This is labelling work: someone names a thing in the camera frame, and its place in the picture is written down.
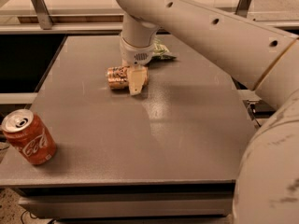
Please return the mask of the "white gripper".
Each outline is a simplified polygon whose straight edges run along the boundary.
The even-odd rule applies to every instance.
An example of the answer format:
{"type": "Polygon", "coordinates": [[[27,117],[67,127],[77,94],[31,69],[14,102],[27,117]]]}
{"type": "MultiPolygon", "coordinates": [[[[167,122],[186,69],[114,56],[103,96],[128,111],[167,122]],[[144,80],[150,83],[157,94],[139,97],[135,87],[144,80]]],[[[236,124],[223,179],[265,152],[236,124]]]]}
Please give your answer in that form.
{"type": "Polygon", "coordinates": [[[123,38],[120,41],[122,63],[129,65],[127,69],[129,92],[132,96],[138,95],[148,82],[148,68],[143,66],[150,62],[154,45],[138,48],[127,43],[123,38]]]}

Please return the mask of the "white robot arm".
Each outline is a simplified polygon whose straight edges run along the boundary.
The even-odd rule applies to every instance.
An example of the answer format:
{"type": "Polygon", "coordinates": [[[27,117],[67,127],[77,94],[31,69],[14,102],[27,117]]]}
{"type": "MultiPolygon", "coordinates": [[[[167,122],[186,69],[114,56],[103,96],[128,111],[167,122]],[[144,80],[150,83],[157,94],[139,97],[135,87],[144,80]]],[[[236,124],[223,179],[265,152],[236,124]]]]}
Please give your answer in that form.
{"type": "Polygon", "coordinates": [[[240,162],[233,223],[299,224],[298,36],[191,0],[116,1],[126,62],[162,27],[275,108],[240,162]]]}

